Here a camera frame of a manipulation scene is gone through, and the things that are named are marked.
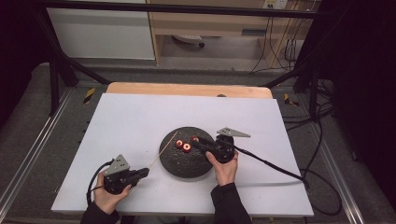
person's right hand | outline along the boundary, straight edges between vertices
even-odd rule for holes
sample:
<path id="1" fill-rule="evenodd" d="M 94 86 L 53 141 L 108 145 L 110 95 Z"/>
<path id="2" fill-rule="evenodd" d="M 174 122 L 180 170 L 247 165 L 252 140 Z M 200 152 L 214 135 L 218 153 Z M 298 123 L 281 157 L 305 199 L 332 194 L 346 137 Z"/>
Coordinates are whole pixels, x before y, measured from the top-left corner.
<path id="1" fill-rule="evenodd" d="M 233 159 L 227 163 L 220 163 L 216 157 L 209 151 L 206 152 L 206 157 L 215 167 L 216 180 L 220 186 L 231 184 L 235 181 L 236 169 L 238 168 L 238 152 L 235 151 Z"/>

white cabinet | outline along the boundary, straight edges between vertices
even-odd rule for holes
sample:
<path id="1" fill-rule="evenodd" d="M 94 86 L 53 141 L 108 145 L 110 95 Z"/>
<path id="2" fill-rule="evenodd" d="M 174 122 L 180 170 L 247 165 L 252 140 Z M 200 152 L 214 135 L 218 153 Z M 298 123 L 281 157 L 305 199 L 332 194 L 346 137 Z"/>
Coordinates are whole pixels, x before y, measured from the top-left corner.
<path id="1" fill-rule="evenodd" d="M 144 0 L 123 2 L 145 3 Z M 62 49 L 69 57 L 154 60 L 147 12 L 62 8 L 48 8 L 48 12 Z"/>

gray carpet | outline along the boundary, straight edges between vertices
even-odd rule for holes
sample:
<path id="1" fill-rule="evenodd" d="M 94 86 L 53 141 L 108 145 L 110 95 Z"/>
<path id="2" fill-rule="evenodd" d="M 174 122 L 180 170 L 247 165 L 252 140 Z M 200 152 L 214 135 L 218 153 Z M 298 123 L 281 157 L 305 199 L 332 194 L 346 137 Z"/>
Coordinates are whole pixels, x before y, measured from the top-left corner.
<path id="1" fill-rule="evenodd" d="M 162 69 L 96 69 L 98 74 L 117 81 L 133 82 L 170 82 L 170 83 L 195 83 L 195 84 L 224 84 L 256 86 L 263 84 L 279 74 L 260 73 L 249 75 L 243 72 L 220 71 L 175 71 Z M 290 97 L 294 97 L 289 87 L 293 79 L 288 80 L 282 87 L 275 88 L 274 97 L 279 102 L 283 116 L 301 116 L 304 111 L 300 106 L 285 105 L 283 93 L 286 90 Z M 82 103 L 88 87 L 74 89 L 58 124 L 53 130 L 49 141 L 43 148 L 41 155 L 35 163 L 31 173 L 24 183 L 14 204 L 12 204 L 7 218 L 28 217 L 77 220 L 80 216 L 65 216 L 50 211 L 56 197 L 54 191 L 62 185 L 68 167 L 78 150 L 78 141 L 82 140 L 88 127 L 87 121 L 92 117 L 94 109 L 106 86 L 96 89 L 89 104 Z M 23 96 L 6 126 L 0 132 L 1 178 L 0 190 L 7 187 L 7 181 L 15 174 L 27 150 L 35 141 L 40 129 L 43 127 L 50 112 L 50 92 L 48 68 L 38 67 L 29 89 Z M 388 201 L 375 184 L 373 178 L 364 164 L 351 159 L 350 151 L 344 136 L 338 127 L 337 120 L 332 117 L 323 119 L 325 139 L 336 158 L 348 186 L 358 204 L 363 218 L 372 223 L 394 223 L 396 215 L 389 206 Z M 316 140 L 309 126 L 289 131 L 290 142 L 300 167 L 305 167 L 316 147 Z M 312 165 L 312 170 L 330 180 L 326 167 L 320 155 Z M 336 208 L 336 198 L 329 188 L 321 181 L 308 176 L 313 194 L 311 202 L 326 211 Z M 280 223 L 302 222 L 300 219 L 276 219 Z M 256 223 L 267 223 L 267 218 L 256 219 Z M 315 211 L 315 216 L 308 219 L 309 223 L 348 223 L 348 218 L 343 211 L 335 217 L 322 215 Z"/>

metal bracket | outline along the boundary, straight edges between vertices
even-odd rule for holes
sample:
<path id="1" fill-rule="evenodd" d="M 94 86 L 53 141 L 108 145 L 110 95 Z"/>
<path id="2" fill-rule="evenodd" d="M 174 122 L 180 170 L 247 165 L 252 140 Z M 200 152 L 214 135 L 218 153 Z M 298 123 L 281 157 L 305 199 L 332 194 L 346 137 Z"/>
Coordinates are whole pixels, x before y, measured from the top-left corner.
<path id="1" fill-rule="evenodd" d="M 114 175 L 116 173 L 125 171 L 125 170 L 129 170 L 129 164 L 128 162 L 125 160 L 125 158 L 123 158 L 123 156 L 120 154 L 110 165 L 110 167 L 107 168 L 106 172 L 105 172 L 105 176 L 109 176 L 109 175 Z"/>
<path id="2" fill-rule="evenodd" d="M 231 136 L 231 137 L 250 137 L 250 134 L 247 133 L 241 133 L 238 132 L 237 130 L 231 129 L 231 128 L 223 128 L 218 130 L 218 133 L 226 136 Z"/>

red object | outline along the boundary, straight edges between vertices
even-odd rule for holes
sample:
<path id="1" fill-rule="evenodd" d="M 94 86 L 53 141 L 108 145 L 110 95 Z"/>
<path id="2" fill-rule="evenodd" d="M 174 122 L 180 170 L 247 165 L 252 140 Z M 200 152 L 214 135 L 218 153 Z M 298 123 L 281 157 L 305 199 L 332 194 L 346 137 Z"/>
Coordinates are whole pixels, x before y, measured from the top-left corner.
<path id="1" fill-rule="evenodd" d="M 188 143 L 184 144 L 182 150 L 183 150 L 183 152 L 185 152 L 185 153 L 189 153 L 189 152 L 191 151 L 191 146 L 190 146 L 190 144 L 188 144 Z"/>
<path id="2" fill-rule="evenodd" d="M 199 138 L 197 137 L 197 136 L 192 136 L 191 138 L 190 138 L 190 142 L 191 141 L 196 141 L 196 142 L 199 142 Z"/>
<path id="3" fill-rule="evenodd" d="M 183 142 L 181 140 L 177 140 L 175 145 L 177 148 L 183 148 Z"/>

